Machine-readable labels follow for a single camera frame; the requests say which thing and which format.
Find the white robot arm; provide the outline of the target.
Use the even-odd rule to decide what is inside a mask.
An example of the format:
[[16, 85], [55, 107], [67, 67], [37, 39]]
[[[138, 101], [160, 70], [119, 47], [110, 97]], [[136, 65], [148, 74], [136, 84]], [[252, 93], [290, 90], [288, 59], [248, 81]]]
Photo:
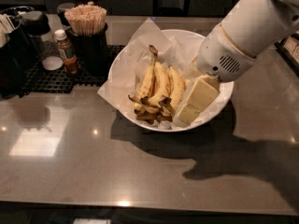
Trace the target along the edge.
[[191, 125], [220, 98], [220, 85], [240, 78], [260, 53], [299, 30], [299, 0], [239, 0], [204, 39], [173, 122]]

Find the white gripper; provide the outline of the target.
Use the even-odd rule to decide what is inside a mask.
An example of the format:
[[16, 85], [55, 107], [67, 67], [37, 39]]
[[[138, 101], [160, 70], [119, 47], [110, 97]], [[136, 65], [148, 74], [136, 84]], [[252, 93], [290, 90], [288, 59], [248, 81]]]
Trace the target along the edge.
[[183, 128], [190, 126], [219, 96], [220, 82], [237, 80], [255, 64], [255, 59], [242, 51], [218, 24], [204, 39], [192, 63], [208, 75], [190, 81], [178, 104], [173, 123]]

